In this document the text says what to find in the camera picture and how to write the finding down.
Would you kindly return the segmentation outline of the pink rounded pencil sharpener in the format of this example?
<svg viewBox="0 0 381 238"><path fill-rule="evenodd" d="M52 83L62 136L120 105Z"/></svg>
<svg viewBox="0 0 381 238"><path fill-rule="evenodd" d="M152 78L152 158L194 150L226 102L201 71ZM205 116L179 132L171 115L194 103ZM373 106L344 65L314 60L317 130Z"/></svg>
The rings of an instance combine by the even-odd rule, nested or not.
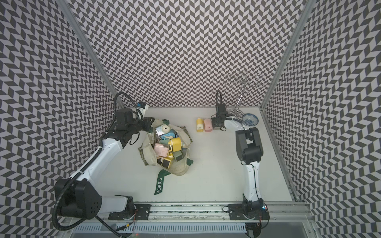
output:
<svg viewBox="0 0 381 238"><path fill-rule="evenodd" d="M212 132L213 131L212 120L210 118L204 119L203 127L205 132Z"/></svg>

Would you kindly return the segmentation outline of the yellow block pencil sharpener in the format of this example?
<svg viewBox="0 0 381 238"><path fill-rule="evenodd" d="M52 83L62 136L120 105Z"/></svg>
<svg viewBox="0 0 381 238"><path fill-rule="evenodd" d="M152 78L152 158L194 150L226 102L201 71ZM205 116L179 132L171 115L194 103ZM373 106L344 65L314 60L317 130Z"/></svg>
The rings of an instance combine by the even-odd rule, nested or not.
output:
<svg viewBox="0 0 381 238"><path fill-rule="evenodd" d="M197 118L196 120L196 131L197 132L203 132L204 131L204 124L202 118Z"/></svg>

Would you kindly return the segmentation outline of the cream canvas tote bag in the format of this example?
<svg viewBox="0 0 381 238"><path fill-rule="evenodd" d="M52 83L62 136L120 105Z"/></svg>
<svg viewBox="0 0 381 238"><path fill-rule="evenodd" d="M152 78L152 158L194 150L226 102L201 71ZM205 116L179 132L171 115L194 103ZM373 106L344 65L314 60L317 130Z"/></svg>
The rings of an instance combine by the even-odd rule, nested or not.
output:
<svg viewBox="0 0 381 238"><path fill-rule="evenodd" d="M168 120L153 121L139 152L146 166L160 168L154 195L162 193L166 176L183 176L188 171L193 164L191 144L192 138L186 127L178 127Z"/></svg>

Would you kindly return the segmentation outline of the yellow round pencil sharpener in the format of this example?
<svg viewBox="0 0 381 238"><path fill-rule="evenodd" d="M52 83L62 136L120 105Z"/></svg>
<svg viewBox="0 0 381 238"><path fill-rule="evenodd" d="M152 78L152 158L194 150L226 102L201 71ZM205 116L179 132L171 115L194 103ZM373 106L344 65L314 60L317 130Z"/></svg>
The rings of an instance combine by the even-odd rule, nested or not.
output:
<svg viewBox="0 0 381 238"><path fill-rule="evenodd" d="M181 151L183 143L179 137L171 139L168 144L171 147L172 152Z"/></svg>

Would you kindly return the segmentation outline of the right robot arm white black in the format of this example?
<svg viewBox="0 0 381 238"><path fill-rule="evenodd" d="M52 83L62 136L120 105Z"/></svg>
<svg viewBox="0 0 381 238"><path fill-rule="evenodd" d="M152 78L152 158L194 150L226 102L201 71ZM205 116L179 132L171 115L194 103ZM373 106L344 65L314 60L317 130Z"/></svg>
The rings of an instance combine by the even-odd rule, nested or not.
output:
<svg viewBox="0 0 381 238"><path fill-rule="evenodd" d="M216 114L211 118L213 129L235 130L237 157L244 167L244 192L241 203L242 214L248 220L269 220L268 208L259 188L259 168L264 149L261 135L256 128L259 120L253 114L244 114L237 119L224 103L216 103Z"/></svg>

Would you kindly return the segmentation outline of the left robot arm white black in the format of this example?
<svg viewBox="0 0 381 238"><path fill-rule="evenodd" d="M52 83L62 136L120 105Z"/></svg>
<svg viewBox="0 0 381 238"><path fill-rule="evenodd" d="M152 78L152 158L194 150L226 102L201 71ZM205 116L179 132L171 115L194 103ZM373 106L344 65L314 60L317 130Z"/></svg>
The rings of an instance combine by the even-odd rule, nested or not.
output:
<svg viewBox="0 0 381 238"><path fill-rule="evenodd" d="M97 184L133 135L151 129L154 118L144 116L147 110L148 106L138 107L136 112L129 108L118 110L110 128L101 136L95 153L69 178L56 182L54 219L63 216L90 220L102 213L128 210L127 196L102 196L97 191Z"/></svg>

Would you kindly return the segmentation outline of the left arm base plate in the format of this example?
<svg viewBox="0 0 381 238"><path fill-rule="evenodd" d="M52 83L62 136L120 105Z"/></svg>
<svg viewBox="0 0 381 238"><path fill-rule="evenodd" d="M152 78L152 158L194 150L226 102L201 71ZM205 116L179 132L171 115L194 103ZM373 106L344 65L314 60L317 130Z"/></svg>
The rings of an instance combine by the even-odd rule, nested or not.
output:
<svg viewBox="0 0 381 238"><path fill-rule="evenodd" d="M146 221L149 218L151 204L135 204L128 206L125 211L109 214L110 221Z"/></svg>

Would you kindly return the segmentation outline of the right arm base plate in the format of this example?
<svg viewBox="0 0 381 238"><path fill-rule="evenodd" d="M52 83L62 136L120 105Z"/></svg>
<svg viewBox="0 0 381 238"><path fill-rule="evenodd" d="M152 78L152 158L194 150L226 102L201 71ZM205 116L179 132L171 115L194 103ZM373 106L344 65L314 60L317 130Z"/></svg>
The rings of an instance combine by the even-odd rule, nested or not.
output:
<svg viewBox="0 0 381 238"><path fill-rule="evenodd" d="M228 204L228 214L230 220L269 220L270 214L267 206L255 209L243 208L242 204Z"/></svg>

